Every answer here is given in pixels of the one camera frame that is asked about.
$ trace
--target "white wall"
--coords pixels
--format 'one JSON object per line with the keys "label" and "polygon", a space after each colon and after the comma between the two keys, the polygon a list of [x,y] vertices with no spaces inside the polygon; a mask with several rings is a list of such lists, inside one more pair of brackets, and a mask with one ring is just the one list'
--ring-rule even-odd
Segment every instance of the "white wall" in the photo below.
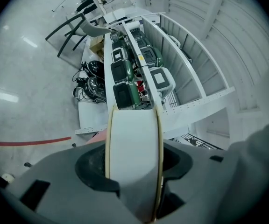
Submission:
{"label": "white wall", "polygon": [[230,146],[227,110],[223,109],[195,123],[197,137],[227,150]]}
{"label": "white wall", "polygon": [[[163,9],[200,38],[208,26],[206,15],[212,12],[209,8],[216,1],[162,0],[154,1],[150,9]],[[222,124],[229,119],[229,142],[233,142],[246,139],[269,123],[269,78],[265,83],[262,81],[269,69],[269,19],[255,0],[221,0],[216,8],[202,42],[221,67],[229,85],[236,89],[235,103],[224,112],[224,119],[216,120],[220,125],[214,130],[223,133]],[[216,134],[207,133],[207,124],[206,121],[196,123],[202,139],[224,142]]]}

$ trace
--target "white metal frame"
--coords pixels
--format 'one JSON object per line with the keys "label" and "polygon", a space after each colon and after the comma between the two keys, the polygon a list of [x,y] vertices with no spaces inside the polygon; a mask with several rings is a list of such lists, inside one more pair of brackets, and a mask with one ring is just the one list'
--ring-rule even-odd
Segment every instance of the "white metal frame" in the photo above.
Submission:
{"label": "white metal frame", "polygon": [[[152,100],[153,106],[158,108],[159,111],[159,118],[161,119],[162,123],[162,130],[163,130],[163,137],[165,139],[171,139],[178,136],[183,135],[187,131],[187,125],[197,122],[201,119],[204,119],[217,111],[227,107],[229,104],[233,102],[233,94],[235,94],[235,89],[233,87],[229,87],[224,74],[222,73],[219,65],[216,63],[212,55],[209,51],[203,46],[203,44],[188,30],[182,27],[179,23],[175,22],[171,18],[167,17],[162,13],[157,13],[159,16],[164,16],[165,18],[169,19],[169,21],[173,22],[175,25],[179,26],[180,29],[183,29],[187,34],[189,34],[196,43],[203,49],[203,51],[208,55],[208,59],[211,59],[212,63],[215,65],[218,74],[221,76],[221,79],[224,83],[225,89],[217,92],[215,94],[207,96],[205,94],[204,88],[199,80],[195,70],[187,60],[186,56],[181,52],[180,48],[166,35],[158,26],[153,24],[145,15],[143,16],[136,16],[132,18],[127,18],[125,20],[116,22],[109,27],[114,27],[118,24],[122,24],[123,28],[126,31],[128,36],[129,43],[133,48],[133,52],[135,56],[138,57],[140,62],[140,66],[142,67],[143,77],[145,79],[145,83],[147,85],[148,93],[150,95],[150,99]],[[176,54],[183,60],[186,67],[190,71],[191,78],[197,85],[197,91],[200,93],[200,99],[189,102],[184,105],[177,105],[174,104],[174,107],[169,107],[164,110],[162,106],[161,99],[158,95],[155,83],[147,67],[145,59],[141,54],[141,50],[139,49],[137,42],[135,41],[134,37],[132,36],[130,30],[127,28],[125,21],[131,19],[142,19],[144,24],[149,24],[149,27],[155,29],[159,35],[162,37],[162,40],[165,39],[169,45],[173,48]],[[111,64],[112,60],[112,41],[110,39],[110,34],[105,35],[105,81],[106,81],[106,96],[107,96],[107,108],[108,112],[110,113],[116,104],[116,100],[113,93],[113,86],[114,80],[111,71]],[[76,134],[81,133],[92,133],[104,130],[106,128],[105,124],[102,124],[97,127],[88,127],[82,130],[76,130]]]}
{"label": "white metal frame", "polygon": [[188,35],[190,35],[195,41],[196,43],[202,48],[202,50],[207,54],[208,58],[212,61],[212,63],[214,64],[215,68],[217,69],[220,77],[222,78],[222,81],[224,83],[224,86],[228,89],[229,88],[229,84],[221,70],[221,68],[219,67],[218,63],[216,62],[216,60],[213,58],[213,56],[211,55],[211,53],[206,49],[206,47],[202,44],[202,42],[196,37],[194,36],[189,30],[187,30],[185,27],[183,27],[181,24],[179,24],[178,22],[176,22],[175,20],[171,19],[170,17],[168,17],[165,14],[160,14],[160,16],[163,16],[164,18],[168,19],[169,21],[175,23],[175,25],[177,25],[178,27],[180,27],[180,29],[184,30]]}
{"label": "white metal frame", "polygon": [[191,66],[190,62],[188,61],[188,59],[185,57],[185,55],[183,54],[183,52],[181,52],[181,50],[179,49],[179,47],[173,42],[173,40],[164,33],[163,30],[161,30],[157,25],[155,25],[154,23],[152,23],[150,20],[148,20],[145,16],[142,16],[144,22],[147,22],[148,24],[150,24],[155,30],[158,31],[158,33],[163,37],[162,39],[166,39],[170,46],[174,49],[174,51],[176,52],[176,55],[179,56],[181,58],[181,60],[184,61],[186,68],[188,69],[188,71],[190,72],[190,75],[198,89],[199,95],[201,98],[206,97],[204,88],[201,84],[201,81],[199,80],[199,77],[197,76],[195,70],[193,69],[193,67]]}
{"label": "white metal frame", "polygon": [[162,113],[164,138],[171,139],[184,134],[187,125],[218,112],[233,102],[235,88],[231,87]]}
{"label": "white metal frame", "polygon": [[219,8],[222,4],[222,1],[223,0],[211,0],[210,1],[210,5],[209,5],[208,11],[206,13],[204,23],[203,23],[203,26],[202,26],[201,31],[200,31],[200,39],[201,40],[204,40],[207,37],[207,35],[210,31],[210,28],[212,27],[213,22],[218,14],[218,11],[219,11]]}

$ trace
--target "green machine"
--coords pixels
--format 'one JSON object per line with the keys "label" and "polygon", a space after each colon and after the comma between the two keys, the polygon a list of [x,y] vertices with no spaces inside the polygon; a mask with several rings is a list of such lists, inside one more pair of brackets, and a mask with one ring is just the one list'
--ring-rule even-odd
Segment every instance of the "green machine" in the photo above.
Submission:
{"label": "green machine", "polygon": [[138,43],[138,46],[140,49],[145,48],[145,47],[151,47],[151,43],[150,41],[148,41],[147,38],[140,38],[136,40],[136,42]]}
{"label": "green machine", "polygon": [[119,47],[127,48],[126,42],[124,40],[118,40],[116,42],[113,42],[113,44],[112,44],[113,50],[115,50],[116,48],[119,48]]}
{"label": "green machine", "polygon": [[111,70],[115,83],[133,81],[134,70],[129,60],[118,60],[111,64]]}
{"label": "green machine", "polygon": [[135,40],[145,38],[145,34],[139,28],[133,29],[130,32]]}
{"label": "green machine", "polygon": [[110,37],[113,42],[117,42],[118,40],[124,40],[124,33],[121,31],[115,31],[111,33]]}
{"label": "green machine", "polygon": [[157,48],[145,47],[141,49],[141,52],[150,68],[163,66],[163,56]]}
{"label": "green machine", "polygon": [[140,95],[135,83],[120,82],[113,87],[116,103],[119,109],[133,107],[136,108],[140,105]]}

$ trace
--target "white device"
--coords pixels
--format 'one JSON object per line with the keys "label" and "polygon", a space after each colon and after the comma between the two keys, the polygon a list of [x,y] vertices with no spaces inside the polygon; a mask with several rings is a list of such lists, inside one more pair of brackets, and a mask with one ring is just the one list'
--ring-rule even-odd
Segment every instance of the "white device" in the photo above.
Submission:
{"label": "white device", "polygon": [[159,93],[159,96],[161,97],[161,99],[165,98],[176,87],[176,83],[173,76],[165,67],[152,67],[149,70]]}
{"label": "white device", "polygon": [[113,62],[116,62],[118,60],[127,60],[128,59],[127,50],[122,47],[114,49],[112,52],[112,58]]}

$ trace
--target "cardboard box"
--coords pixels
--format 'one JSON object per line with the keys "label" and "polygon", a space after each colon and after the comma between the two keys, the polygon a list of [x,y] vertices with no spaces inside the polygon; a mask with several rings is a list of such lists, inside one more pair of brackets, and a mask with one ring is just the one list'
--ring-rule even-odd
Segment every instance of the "cardboard box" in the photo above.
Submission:
{"label": "cardboard box", "polygon": [[95,37],[91,40],[90,50],[98,55],[100,51],[104,48],[103,35]]}

